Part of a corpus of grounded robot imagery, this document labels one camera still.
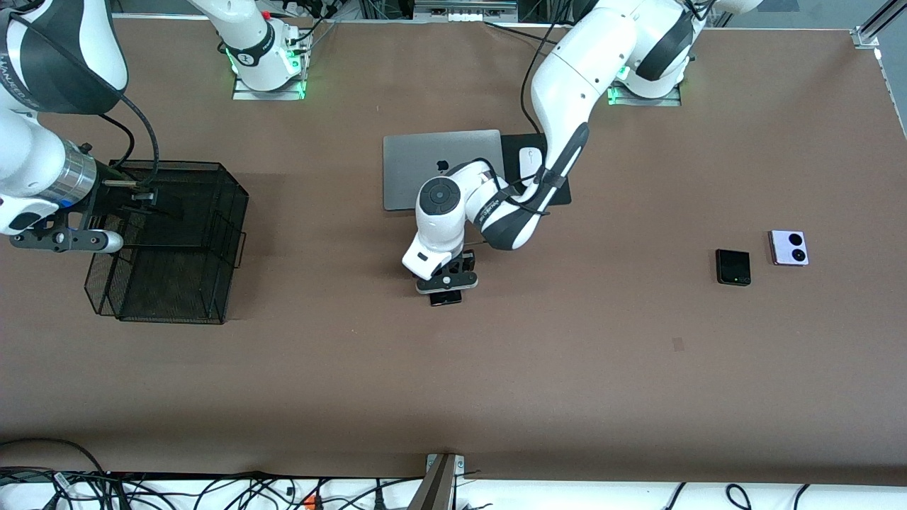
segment black cable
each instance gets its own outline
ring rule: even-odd
[[[746,501],[746,506],[739,504],[737,500],[734,499],[734,497],[731,495],[732,489],[740,491],[740,494],[743,495],[743,498]],[[743,490],[743,487],[741,487],[740,485],[729,484],[727,487],[725,487],[725,496],[727,496],[727,501],[729,501],[731,505],[736,506],[740,510],[753,510],[753,505],[749,502],[749,495],[745,490]]]
[[[249,503],[252,502],[252,499],[253,499],[253,498],[256,498],[256,497],[259,497],[259,496],[264,497],[265,499],[269,500],[271,503],[274,504],[274,508],[275,508],[276,510],[280,510],[280,505],[278,505],[278,502],[277,502],[277,501],[274,501],[274,498],[272,498],[272,497],[269,496],[269,495],[263,495],[263,494],[261,494],[266,488],[270,487],[271,484],[273,484],[274,482],[277,482],[277,480],[271,480],[271,481],[269,481],[269,482],[267,482],[267,483],[264,482],[264,481],[261,481],[261,480],[259,480],[258,482],[261,484],[261,487],[259,487],[258,489],[256,489],[255,492],[253,492],[252,494],[250,494],[250,495],[249,495],[249,499],[247,499],[245,503],[240,503],[240,504],[239,504],[239,510],[246,510],[246,509],[249,507]]]
[[[716,0],[708,0],[705,4],[696,4],[693,0],[684,0],[683,3],[687,9],[693,13],[693,16],[695,16],[697,20],[704,21],[708,17],[708,13],[711,12],[715,2]]]
[[[149,503],[149,502],[147,502],[147,501],[145,501],[145,500],[143,500],[143,499],[136,499],[135,502],[136,502],[136,503],[141,503],[141,504],[143,504],[143,505],[148,505],[148,506],[150,506],[151,508],[154,508],[154,510],[164,510],[163,508],[161,508],[161,507],[155,505],[154,503]],[[173,506],[173,504],[171,504],[169,501],[168,501],[167,503],[171,505],[171,508],[175,508],[175,506]]]
[[[223,481],[222,478],[216,480],[215,483],[221,482],[221,481]],[[243,481],[241,478],[237,478],[236,480],[230,480],[228,483],[221,485],[219,487],[214,487],[214,488],[210,489],[208,492],[214,492],[214,491],[220,490],[224,487],[229,487],[230,485],[237,484],[241,481]],[[124,483],[129,484],[129,485],[138,486],[138,484],[135,484],[135,483],[129,482],[129,481],[124,482]],[[151,491],[151,489],[146,486],[142,486],[141,488],[144,489],[144,492],[133,491],[133,492],[130,492],[130,494],[131,495],[132,494],[135,494],[135,495],[178,495],[178,496],[182,496],[182,497],[202,497],[208,493],[208,492],[206,492],[206,493],[199,493],[199,494],[189,494],[189,493],[184,493],[184,492],[158,492],[158,491]]]
[[[147,186],[149,183],[154,181],[154,179],[158,175],[158,166],[159,166],[159,163],[161,162],[161,150],[158,147],[158,137],[154,134],[154,129],[151,128],[151,123],[148,121],[148,118],[145,117],[145,114],[141,112],[139,107],[136,106],[135,103],[130,101],[130,99],[125,96],[125,94],[118,91],[116,89],[116,87],[107,83],[106,80],[104,80],[95,71],[93,71],[90,67],[88,67],[88,65],[86,65],[81,60],[75,58],[75,56],[73,56],[73,54],[66,51],[66,48],[63,48],[52,37],[47,35],[44,32],[44,29],[38,28],[35,25],[32,25],[31,22],[29,22],[27,19],[23,18],[22,16],[20,16],[17,13],[10,13],[10,18],[15,19],[15,21],[21,23],[22,25],[25,25],[26,28],[28,28],[32,32],[35,32],[36,34],[38,34],[38,36],[41,37],[41,39],[44,40],[45,43],[50,45],[58,54],[60,54],[60,56],[62,56],[66,60],[68,60],[70,62],[70,64],[73,64],[76,67],[78,67],[78,68],[82,69],[83,71],[85,71],[86,73],[88,73],[92,78],[94,78],[94,80],[97,83],[100,83],[110,93],[117,96],[120,99],[120,101],[122,101],[124,104],[126,104],[126,106],[128,106],[129,109],[132,110],[132,112],[135,113],[135,115],[137,117],[139,117],[139,120],[141,120],[141,123],[145,126],[145,130],[148,131],[148,137],[151,139],[151,152],[152,152],[151,173],[149,173],[148,177],[146,177],[139,184],[141,186]]]
[[[62,485],[60,485],[60,483],[57,481],[56,477],[54,477],[51,474],[53,471],[38,471],[36,469],[32,469],[29,467],[8,467],[8,466],[2,467],[0,469],[8,470],[11,473],[34,473],[37,476],[42,476],[42,477],[46,478],[47,481],[50,482],[51,485],[54,487],[54,495],[51,497],[51,500],[48,502],[48,505],[46,505],[45,507],[50,506],[51,508],[56,508],[57,502],[59,502],[61,499],[63,499],[68,504],[69,510],[73,510],[73,501],[97,501],[101,504],[101,508],[104,508],[104,506],[103,506],[104,499],[99,500],[97,497],[77,498],[77,497],[70,496],[66,487],[63,487]]]
[[[522,35],[523,37],[529,37],[530,39],[535,39],[536,41],[544,41],[545,43],[548,43],[548,44],[554,44],[554,43],[555,43],[555,41],[547,41],[547,40],[545,40],[545,39],[542,39],[542,38],[539,37],[538,35],[527,34],[527,33],[525,33],[525,32],[521,32],[521,31],[519,31],[519,30],[514,30],[514,29],[512,29],[512,28],[510,28],[510,27],[508,27],[508,26],[496,25],[496,24],[494,24],[494,23],[492,23],[492,22],[490,22],[490,21],[485,21],[485,22],[483,22],[483,23],[485,23],[485,24],[488,25],[488,26],[493,26],[494,28],[497,28],[498,30],[503,30],[504,32],[510,32],[511,34]]]
[[[21,17],[16,14],[11,14],[11,16]],[[0,443],[0,447],[16,445],[16,444],[21,444],[21,443],[55,443],[57,445],[65,445],[65,446],[75,448],[75,449],[79,450],[79,453],[81,453],[86,458],[88,458],[89,461],[91,461],[92,465],[94,466],[95,469],[97,469],[98,473],[104,472],[104,469],[101,467],[101,463],[98,462],[98,459],[94,458],[94,456],[92,455],[91,452],[86,450],[84,447],[82,447],[78,443],[74,443],[73,441],[68,441],[66,439],[58,439],[56,437],[23,437],[21,439],[13,439],[10,441],[4,441],[4,442]],[[129,508],[129,503],[126,501],[126,494],[122,490],[122,485],[113,485],[113,490],[117,493],[117,497],[120,499],[120,508]],[[114,510],[112,498],[108,501],[108,504],[109,504],[110,509]]]
[[[285,495],[282,495],[279,491],[273,489],[270,485],[265,487],[265,490],[267,490],[271,494],[275,495],[280,501],[283,501],[287,505],[293,505],[292,497],[290,499],[287,499],[287,497]],[[293,494],[295,494],[295,493],[296,493],[296,487],[293,485]]]
[[[564,2],[561,10],[558,11],[557,15],[554,16],[554,19],[556,20],[563,16],[567,12],[567,9],[571,4],[572,0]],[[529,111],[526,110],[526,83],[529,82],[529,75],[532,74],[532,67],[535,65],[535,61],[539,59],[541,49],[545,46],[545,42],[548,41],[548,36],[551,35],[551,32],[554,30],[554,26],[556,24],[556,21],[551,22],[551,24],[548,26],[548,30],[545,32],[545,35],[542,36],[539,47],[535,49],[535,54],[532,56],[532,61],[529,62],[529,67],[526,68],[526,75],[523,76],[522,84],[520,85],[520,110],[522,110],[522,114],[526,117],[526,120],[529,121],[530,124],[532,124],[532,129],[534,129],[538,134],[541,134],[539,125],[535,123],[535,121],[532,119],[532,116],[529,115]]]
[[[240,502],[240,503],[241,503],[241,502],[242,502],[242,498],[243,498],[247,493],[251,492],[252,489],[254,489],[256,486],[258,486],[260,483],[261,483],[261,482],[255,482],[254,484],[251,484],[251,483],[250,483],[248,489],[246,489],[246,490],[242,491],[241,493],[239,493],[238,496],[234,497],[229,503],[227,503],[227,506],[224,506],[224,510],[229,510],[229,508],[230,508],[231,506],[235,505],[237,502]]]
[[[674,489],[674,495],[671,496],[671,500],[668,501],[668,506],[665,506],[665,510],[673,510],[674,504],[678,501],[678,496],[680,496],[680,491],[687,486],[687,482],[680,482],[676,489]]]
[[[306,37],[309,37],[310,35],[312,35],[312,34],[315,32],[315,29],[318,28],[318,26],[321,25],[321,22],[323,22],[323,21],[325,21],[325,18],[318,18],[318,19],[315,21],[315,24],[312,25],[312,27],[308,29],[308,32],[306,32],[305,35],[303,35],[303,36],[301,36],[301,37],[298,37],[298,38],[296,38],[296,39],[290,39],[290,40],[289,40],[289,43],[290,43],[290,44],[296,44],[296,43],[298,43],[299,41],[302,41],[303,39],[305,39]]]
[[[145,481],[146,477],[148,477],[148,474],[147,473],[143,474],[141,476],[141,478],[139,479],[139,481],[137,483],[135,483],[134,485],[137,488],[141,488],[141,483]],[[126,498],[126,502],[129,503],[130,506],[132,506],[132,500],[135,499],[135,496],[137,496],[137,495],[140,495],[140,493],[138,491],[136,491],[135,489],[132,489],[132,491],[129,493],[129,497]]]
[[[809,484],[803,484],[803,486],[797,489],[796,495],[794,496],[794,510],[797,510],[797,508],[800,506],[800,496],[803,495],[803,493],[806,492],[806,489],[808,488]]]
[[[456,501],[456,487],[453,488],[453,500]],[[381,478],[375,479],[375,510],[387,510],[387,506],[385,506],[385,491],[381,488]]]
[[[535,210],[535,209],[533,209],[532,207],[528,207],[527,205],[525,205],[525,204],[523,204],[523,203],[517,202],[516,199],[514,199],[513,196],[512,196],[511,194],[509,194],[509,193],[507,193],[506,191],[504,191],[504,189],[501,187],[501,184],[498,182],[498,179],[497,179],[497,172],[494,171],[494,167],[492,166],[491,162],[489,162],[488,160],[486,160],[486,159],[484,159],[484,158],[476,158],[476,159],[473,160],[473,162],[483,162],[483,163],[485,163],[486,165],[488,165],[488,168],[490,168],[490,169],[492,170],[492,173],[495,175],[495,177],[492,178],[492,182],[494,182],[494,187],[498,189],[498,192],[501,193],[501,194],[503,194],[503,195],[505,196],[504,201],[506,201],[507,203],[509,203],[509,204],[511,204],[511,205],[515,205],[516,207],[519,207],[520,209],[522,209],[522,210],[524,210],[524,211],[526,211],[526,212],[529,212],[530,214],[538,214],[539,216],[548,216],[549,214],[551,214],[550,212],[547,212],[547,211],[538,211],[538,210]],[[517,181],[511,182],[511,183],[508,184],[508,187],[509,187],[509,186],[512,186],[513,184],[515,184],[515,183],[517,183],[517,182],[527,181],[527,180],[528,180],[529,178],[531,178],[531,177],[532,177],[532,178],[535,178],[536,175],[528,175],[528,176],[523,177],[523,178],[521,178],[521,179],[519,179],[519,180],[517,180]]]
[[[205,487],[203,489],[201,489],[201,492],[198,494],[198,499],[195,500],[195,505],[192,506],[192,510],[199,510],[199,505],[201,504],[201,498],[204,497],[207,493],[211,493],[216,490],[222,489],[222,488],[226,487],[227,485],[231,485],[233,483],[241,482],[243,480],[243,478],[241,478],[241,477],[244,475],[254,475],[254,473],[239,473],[237,475],[221,476],[221,477],[211,480],[211,482],[209,484],[205,485]],[[238,476],[238,478],[235,478],[233,480],[233,482],[231,482],[230,484],[221,485],[220,487],[212,488],[218,482],[228,480],[233,476]]]
[[[356,501],[359,501],[360,499],[366,497],[367,495],[372,494],[373,492],[375,492],[376,490],[378,490],[378,488],[382,488],[382,489],[383,489],[383,488],[389,487],[389,486],[391,486],[391,485],[402,484],[403,482],[412,482],[413,480],[421,480],[422,478],[423,478],[422,476],[411,476],[411,477],[409,477],[409,478],[400,478],[400,479],[398,479],[398,480],[393,480],[393,481],[390,481],[390,482],[384,482],[383,484],[381,484],[381,485],[379,485],[379,486],[377,486],[377,487],[375,487],[375,488],[373,488],[373,489],[369,489],[369,490],[365,491],[364,493],[362,493],[362,494],[360,494],[360,495],[354,497],[353,499],[349,500],[349,502],[346,503],[346,505],[340,506],[340,508],[338,508],[337,510],[344,510],[344,508],[348,508],[348,507],[350,507],[350,506],[355,505],[355,504],[356,504]]]
[[[129,159],[130,156],[132,156],[132,149],[135,149],[135,136],[132,134],[132,131],[130,131],[128,127],[122,125],[117,120],[108,117],[106,114],[101,113],[98,116],[101,117],[102,119],[104,119],[105,121],[107,121],[108,123],[111,123],[114,126],[120,128],[120,130],[125,132],[126,136],[129,137],[129,148],[126,149],[126,153],[116,163],[111,165],[112,168],[119,170],[120,166],[123,164],[123,162],[125,162],[126,160]]]
[[[329,497],[328,499],[322,499],[322,500],[321,500],[321,503],[322,503],[322,504],[324,504],[324,503],[334,503],[335,501],[343,501],[344,503],[349,503],[349,504],[351,504],[351,505],[353,506],[353,508],[355,508],[356,510],[365,510],[365,508],[363,508],[362,506],[359,506],[359,505],[357,505],[357,504],[355,504],[355,503],[351,503],[348,497],[340,497],[340,496]]]
[[[167,498],[164,497],[163,495],[157,494],[157,491],[150,490],[150,489],[148,489],[147,487],[142,487],[142,486],[141,486],[141,481],[140,481],[139,483],[137,483],[137,484],[130,483],[130,485],[135,485],[136,488],[145,489],[145,492],[143,493],[144,495],[153,495],[153,496],[157,497],[158,499],[160,499],[161,501],[163,501],[164,503],[166,503],[167,506],[169,506],[171,510],[177,510],[176,505],[174,505],[173,503],[171,503],[171,500],[167,499]],[[148,503],[146,503],[145,501],[143,501],[143,500],[141,500],[141,499],[139,499],[139,500],[137,500],[137,501],[139,501],[140,503],[144,503],[144,504],[146,504],[146,505],[148,504]]]
[[[304,505],[306,503],[306,501],[310,497],[312,497],[312,495],[314,495],[316,492],[318,492],[318,489],[320,489],[324,484],[326,484],[329,481],[330,481],[330,478],[319,478],[318,483],[315,484],[315,488],[312,489],[311,492],[309,492],[305,497],[300,499],[299,502],[296,503],[296,506],[293,507],[293,510],[299,510],[299,508],[301,508],[302,505]]]

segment mouse pad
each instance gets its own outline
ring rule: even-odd
[[[542,158],[548,151],[548,144],[545,143],[545,135],[538,133],[531,134],[503,134],[501,135],[501,152],[504,161],[504,178],[507,182],[514,182],[520,179],[520,149],[523,147],[536,147],[541,150]],[[522,192],[526,189],[521,183],[513,185],[517,191]],[[573,201],[570,195],[570,179],[568,178],[564,185],[554,193],[549,205],[567,205]]]

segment brown table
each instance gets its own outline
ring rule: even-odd
[[[112,470],[413,475],[454,450],[488,477],[907,483],[907,143],[846,32],[705,32],[684,105],[600,103],[573,204],[521,250],[479,247],[479,287],[432,309],[400,264],[414,218],[381,207],[382,138],[528,132],[531,43],[344,24],[305,101],[233,102],[207,22],[116,28],[162,157],[251,194],[230,321],[96,317],[88,256],[0,243],[3,437]],[[810,266],[772,266],[771,229],[804,230]],[[715,283],[716,248],[751,253],[750,287]]]

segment metal bracket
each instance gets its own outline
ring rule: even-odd
[[[425,458],[425,472],[428,473],[432,469],[434,461],[438,459],[438,456],[442,455],[451,455],[451,454],[430,454]],[[453,475],[454,476],[463,476],[466,474],[466,459],[463,456],[454,455],[453,463]]]
[[[853,39],[853,47],[858,50],[872,50],[879,47],[879,38],[871,37],[869,39],[863,39],[863,32],[860,30],[862,27],[857,26],[850,31],[851,39]]]
[[[428,294],[432,306],[452,305],[463,300],[462,290],[479,284],[475,269],[475,253],[466,250],[434,272],[430,280],[418,279],[415,290]]]
[[[9,242],[26,250],[104,252],[111,237],[106,230],[77,230],[69,226],[69,211],[58,211],[22,233],[10,236]],[[53,227],[46,225],[51,221]]]
[[[608,87],[608,104],[625,104],[627,106],[680,106],[680,85],[674,85],[671,92],[664,97],[650,99],[634,94],[627,88],[627,85],[621,82],[614,82]]]
[[[463,456],[432,454],[428,456],[425,465],[428,473],[415,491],[407,510],[450,510],[456,477],[465,473]]]
[[[853,45],[861,50],[878,46],[878,35],[891,26],[904,11],[907,11],[907,0],[887,0],[862,25],[851,30]]]
[[[256,91],[248,88],[237,76],[233,83],[233,99],[236,101],[298,101],[306,97],[306,78],[308,55],[304,59],[306,70],[289,79],[283,86],[272,91]]]

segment cable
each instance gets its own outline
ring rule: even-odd
[[[387,17],[387,15],[385,14],[384,11],[382,11],[381,9],[378,8],[377,5],[375,5],[375,2],[373,2],[372,0],[366,0],[366,1],[367,1],[369,4],[371,4],[372,7],[375,9],[375,12],[378,13],[378,14],[380,14],[382,17],[384,17],[384,19],[386,19],[386,20],[391,19],[391,18]]]
[[[149,503],[149,502],[147,502],[147,501],[145,501],[145,500],[143,500],[143,499],[136,499],[135,502],[136,502],[136,503],[141,503],[141,504],[143,504],[143,505],[148,505],[148,506],[150,506],[151,508],[154,508],[154,510],[164,510],[163,508],[161,508],[161,507],[155,505],[154,503]]]
[[[139,481],[139,483],[137,483],[137,484],[130,484],[130,485],[135,485],[136,488],[145,488],[145,487],[141,486],[141,481]],[[169,499],[167,499],[166,497],[164,497],[163,495],[158,494],[157,491],[146,489],[144,494],[153,495],[153,496],[157,497],[158,499],[160,499],[161,501],[163,501],[164,503],[166,503],[167,506],[169,506],[171,510],[177,510],[176,505],[171,503],[171,501]],[[148,503],[142,501],[141,499],[137,499],[136,501],[149,505]]]
[[[344,508],[348,508],[348,507],[350,507],[350,506],[355,505],[356,501],[359,501],[360,499],[366,497],[367,495],[372,494],[373,492],[375,492],[375,491],[378,490],[379,488],[383,489],[383,488],[389,487],[389,486],[391,486],[391,485],[402,484],[403,482],[412,482],[412,481],[414,481],[414,480],[421,480],[422,478],[423,478],[422,476],[411,476],[411,477],[409,477],[409,478],[400,478],[400,479],[398,479],[398,480],[393,480],[393,481],[391,481],[391,482],[384,482],[383,484],[381,484],[381,485],[379,485],[379,486],[377,486],[377,487],[375,487],[375,488],[373,488],[373,489],[369,489],[369,490],[365,491],[364,493],[362,493],[362,494],[360,494],[360,495],[354,497],[354,498],[351,499],[349,502],[347,502],[346,505],[340,506],[340,508],[338,508],[337,510],[344,510]]]
[[[299,41],[302,41],[303,39],[305,39],[306,37],[309,37],[310,35],[312,35],[313,32],[315,32],[315,29],[318,28],[319,25],[321,25],[321,22],[325,21],[325,19],[326,19],[326,18],[318,18],[318,19],[315,21],[315,24],[312,25],[312,27],[308,29],[308,32],[306,32],[305,35],[302,35],[302,36],[300,36],[300,37],[297,37],[296,39],[290,39],[290,40],[289,40],[289,43],[290,43],[290,44],[296,44],[296,43],[298,43]]]
[[[315,488],[312,489],[311,492],[309,492],[308,494],[306,494],[305,497],[303,497],[302,499],[300,499],[300,500],[299,500],[299,503],[296,503],[296,506],[293,507],[293,510],[299,510],[299,508],[301,508],[302,505],[304,505],[305,502],[306,502],[310,497],[312,497],[312,495],[314,495],[316,492],[318,492],[318,489],[320,489],[324,484],[326,484],[326,483],[329,482],[329,481],[330,481],[330,478],[319,478],[319,479],[318,479],[318,483],[315,484]]]
[[[244,490],[244,491],[242,491],[241,493],[239,493],[238,496],[234,497],[229,503],[227,503],[227,506],[224,506],[224,510],[229,510],[229,508],[230,508],[231,506],[235,505],[236,503],[240,503],[240,508],[241,508],[241,503],[242,503],[242,498],[243,498],[243,496],[245,496],[247,493],[251,492],[252,489],[254,489],[256,486],[258,486],[258,485],[260,485],[260,484],[261,484],[260,481],[255,482],[254,484],[249,483],[249,488],[246,489],[246,490]]]
[[[516,207],[519,207],[520,209],[522,209],[522,210],[524,210],[524,211],[526,211],[526,212],[529,212],[530,214],[538,214],[539,216],[548,216],[549,214],[551,214],[550,212],[547,212],[547,211],[538,211],[538,210],[535,210],[535,209],[533,209],[533,208],[531,208],[531,207],[528,207],[527,205],[525,205],[525,204],[523,204],[523,203],[521,203],[521,202],[517,202],[517,201],[516,201],[509,193],[507,193],[506,191],[504,191],[504,189],[501,187],[501,184],[498,182],[498,179],[497,179],[497,172],[494,171],[494,167],[492,166],[491,162],[489,162],[488,160],[486,160],[486,159],[484,159],[484,158],[476,158],[476,159],[473,160],[473,162],[483,162],[483,163],[485,163],[486,165],[488,165],[488,168],[490,168],[490,169],[492,170],[492,173],[495,175],[495,177],[492,178],[492,182],[494,182],[494,187],[498,189],[498,192],[499,192],[499,193],[502,193],[503,195],[505,195],[506,198],[504,198],[504,201],[506,201],[507,203],[509,203],[509,204],[511,204],[511,205],[515,205]],[[511,185],[513,185],[513,184],[515,184],[515,183],[517,183],[517,182],[527,181],[528,179],[534,178],[534,177],[535,177],[535,175],[528,175],[528,176],[523,177],[523,178],[521,178],[521,179],[519,179],[519,180],[517,180],[517,181],[508,183],[508,187],[511,186]]]
[[[497,28],[497,29],[499,29],[499,30],[503,30],[504,32],[510,32],[511,34],[522,35],[523,37],[529,37],[530,39],[535,39],[536,41],[544,41],[544,42],[546,42],[546,43],[548,43],[548,44],[554,44],[554,43],[555,43],[555,41],[549,41],[549,40],[546,40],[546,39],[542,39],[542,38],[539,37],[538,35],[527,34],[527,33],[525,33],[525,32],[521,32],[521,31],[519,31],[519,30],[514,30],[514,29],[512,29],[512,28],[510,28],[510,27],[508,27],[508,26],[496,25],[496,24],[494,24],[494,23],[492,23],[492,22],[490,22],[490,21],[485,21],[485,22],[483,22],[483,23],[485,23],[485,24],[488,25],[488,26],[493,26],[494,28]]]
[[[195,500],[195,505],[192,506],[192,510],[199,510],[199,505],[201,504],[201,498],[204,497],[207,493],[214,492],[216,490],[224,488],[227,485],[230,485],[230,484],[227,484],[227,485],[222,485],[217,488],[212,488],[215,484],[217,484],[218,482],[222,482],[224,479],[228,479],[231,476],[243,476],[243,475],[255,475],[255,473],[240,473],[238,475],[222,476],[220,478],[215,478],[214,480],[211,480],[211,482],[209,484],[205,485],[205,488],[201,489],[198,499]],[[231,483],[236,483],[236,482],[240,482],[240,481],[242,481],[242,478],[237,478],[236,480],[234,480]]]
[[[356,510],[365,510],[365,508],[363,508],[362,506],[359,506],[359,505],[351,502],[348,497],[340,497],[340,496],[329,497],[328,499],[322,499],[321,503],[334,503],[335,501],[343,501],[345,503],[348,503],[351,506],[353,506],[353,508],[355,508]]]
[[[535,5],[533,5],[532,7],[529,8],[528,11],[526,11],[526,15],[523,16],[522,18],[520,18],[520,23],[526,21],[526,18],[528,18],[530,15],[532,15],[532,11],[534,11],[539,5],[541,5],[541,0],[536,2]]]
[[[797,508],[800,506],[800,496],[803,495],[803,493],[806,492],[806,489],[808,488],[809,484],[803,484],[803,486],[797,489],[796,495],[794,496],[794,510],[797,510]]]
[[[705,4],[694,4],[692,0],[683,0],[684,5],[687,9],[693,13],[693,16],[696,17],[699,21],[705,21],[708,17],[708,13],[712,10],[712,5],[714,5],[716,0],[708,0]]]
[[[274,501],[274,498],[272,498],[272,497],[269,496],[269,495],[263,495],[263,494],[261,494],[262,491],[264,491],[266,488],[270,487],[270,485],[273,484],[273,483],[276,482],[276,481],[277,481],[277,480],[271,480],[271,481],[265,483],[263,480],[259,480],[258,482],[256,482],[255,485],[261,485],[261,487],[258,488],[258,489],[256,489],[255,492],[252,492],[252,493],[249,495],[249,499],[247,499],[245,503],[239,503],[238,509],[239,509],[239,510],[246,510],[246,508],[249,507],[249,503],[252,502],[252,499],[253,499],[253,498],[258,497],[258,496],[261,496],[261,497],[264,497],[265,499],[269,500],[271,503],[273,503],[273,504],[274,504],[274,508],[276,508],[277,510],[280,510],[280,505],[278,505],[278,502],[277,502],[277,501]],[[245,491],[245,492],[250,492],[251,489],[252,489],[252,487],[253,487],[253,485],[250,485],[250,486],[249,486],[249,490],[247,490],[247,491]]]
[[[101,117],[102,119],[104,119],[105,121],[107,121],[108,123],[111,123],[111,124],[115,125],[116,127],[120,128],[123,132],[126,133],[126,136],[129,137],[129,149],[126,149],[126,153],[120,158],[119,161],[117,161],[116,163],[111,165],[112,168],[119,170],[120,166],[123,164],[123,162],[128,160],[129,157],[132,155],[132,149],[135,149],[135,136],[132,134],[132,131],[130,131],[128,127],[117,122],[115,119],[108,117],[104,113],[101,113],[98,116]]]
[[[55,472],[52,469],[48,469],[46,467],[31,468],[31,467],[20,467],[20,466],[19,467],[5,466],[5,467],[0,468],[0,470],[10,471],[11,473],[33,473],[34,475],[32,475],[30,477],[42,476],[42,477],[46,478],[47,481],[50,482],[51,485],[54,487],[54,495],[51,497],[51,501],[49,502],[50,503],[49,506],[51,508],[55,507],[56,502],[59,502],[59,500],[61,500],[61,499],[66,501],[70,510],[73,510],[73,502],[88,502],[88,501],[98,503],[101,506],[101,508],[104,508],[105,504],[106,504],[107,508],[114,508],[112,506],[113,495],[107,490],[107,488],[105,486],[101,485],[100,489],[99,489],[99,487],[96,487],[95,484],[92,481],[89,481],[88,479],[92,479],[92,480],[104,479],[104,480],[114,480],[114,481],[116,479],[112,479],[107,476],[95,476],[95,475],[84,474],[84,473],[66,473],[65,474],[65,473],[61,473],[61,472]],[[94,492],[95,496],[94,497],[73,497],[72,495],[70,495],[69,486],[64,487],[64,486],[60,485],[57,477],[54,474],[63,476],[63,480],[67,483],[67,485],[73,485],[73,483],[70,483],[70,480],[66,478],[67,476],[72,477],[74,479],[75,483],[87,484],[89,486],[89,488],[92,489],[92,492]],[[82,480],[80,482],[78,480],[78,478],[85,478],[85,480]]]
[[[223,479],[221,478],[221,479],[215,480],[214,483],[216,484],[220,481],[223,481]],[[135,495],[178,495],[178,496],[183,496],[183,497],[202,497],[207,493],[211,493],[211,492],[220,490],[224,487],[229,487],[230,485],[237,484],[241,481],[243,481],[242,478],[237,478],[236,480],[230,480],[228,483],[221,485],[220,487],[214,487],[207,492],[203,492],[203,493],[199,493],[199,494],[189,494],[189,493],[184,493],[184,492],[157,492],[157,491],[151,491],[148,487],[145,487],[145,486],[141,487],[142,489],[145,490],[145,492],[133,491],[133,492],[130,492],[130,494],[135,494]],[[133,482],[124,482],[124,483],[129,484],[129,485],[138,486],[138,484],[134,484]]]
[[[308,49],[309,49],[309,50],[315,49],[315,46],[318,46],[318,43],[320,43],[322,39],[324,39],[325,37],[327,37],[327,35],[331,33],[331,30],[334,30],[334,29],[337,27],[337,25],[339,25],[339,23],[337,23],[337,22],[331,22],[331,26],[330,26],[330,27],[329,27],[322,35],[319,35],[319,36],[318,36],[318,39],[316,39],[316,40],[312,43],[312,45],[309,46]]]
[[[16,14],[11,14],[11,16],[21,17]],[[16,444],[21,444],[21,443],[55,443],[57,445],[66,445],[66,446],[75,448],[75,449],[79,450],[79,453],[81,453],[86,458],[88,458],[89,461],[91,461],[94,468],[98,470],[98,473],[104,472],[104,469],[101,467],[101,463],[98,462],[98,459],[94,458],[94,456],[92,455],[91,452],[89,452],[84,447],[82,447],[82,445],[79,445],[78,443],[74,443],[73,441],[68,441],[66,439],[58,439],[55,437],[23,437],[21,439],[13,439],[10,441],[4,441],[3,443],[0,443],[0,447],[16,445]],[[122,490],[122,485],[112,485],[112,487],[113,487],[113,490],[117,493],[117,497],[120,499],[120,508],[129,508],[129,503],[126,502],[126,494]],[[108,505],[109,505],[110,509],[113,510],[112,498],[110,498],[108,500]]]
[[[739,504],[737,500],[734,499],[734,497],[731,495],[731,489],[740,491],[740,494],[742,494],[744,500],[746,500],[746,506]],[[743,487],[741,487],[740,485],[729,484],[727,487],[725,487],[725,496],[727,496],[727,501],[729,501],[731,505],[736,506],[740,510],[753,510],[753,505],[749,502],[749,495],[746,494],[746,491],[743,490]]]
[[[680,482],[677,488],[674,489],[674,495],[671,496],[671,500],[668,501],[668,506],[665,506],[665,510],[673,510],[674,504],[678,501],[678,496],[680,496],[680,491],[687,486],[687,482]]]
[[[43,39],[48,45],[50,45],[60,56],[65,58],[70,62],[70,64],[75,65],[76,67],[82,69],[88,73],[97,83],[100,83],[105,89],[110,93],[117,96],[120,101],[126,104],[130,110],[141,120],[141,123],[145,126],[145,130],[148,131],[148,137],[151,139],[151,151],[152,151],[152,160],[151,160],[151,173],[148,174],[143,181],[139,183],[140,186],[147,186],[150,184],[158,175],[158,166],[161,162],[161,150],[158,147],[158,137],[154,134],[154,129],[151,128],[151,123],[148,121],[148,118],[145,117],[145,114],[141,112],[138,106],[135,105],[132,101],[129,100],[122,92],[118,91],[116,87],[107,83],[101,76],[99,76],[95,71],[93,71],[88,65],[83,63],[81,60],[75,58],[73,54],[66,51],[59,43],[57,43],[53,38],[44,33],[44,29],[38,28],[35,25],[32,25],[30,21],[23,18],[17,13],[10,13],[10,18],[15,19],[15,21],[25,25],[26,28],[38,34],[41,39]]]
[[[564,2],[563,7],[560,11],[558,11],[557,15],[554,16],[554,19],[557,20],[561,16],[563,16],[567,12],[567,9],[570,7],[571,3],[572,0],[567,0],[566,2]],[[529,112],[526,110],[526,83],[529,82],[529,75],[532,73],[532,67],[535,65],[535,61],[539,59],[541,49],[545,46],[545,42],[548,41],[548,36],[551,35],[551,31],[554,30],[554,26],[556,24],[557,22],[551,22],[551,25],[548,26],[548,30],[541,38],[539,47],[535,49],[535,54],[532,56],[532,61],[529,62],[529,67],[526,68],[526,75],[523,76],[522,84],[520,85],[520,110],[522,110],[522,114],[525,115],[526,120],[529,121],[530,124],[532,124],[532,129],[534,129],[538,134],[541,134],[541,130],[539,129],[538,124],[535,123],[535,121],[532,119],[532,116],[529,115]]]

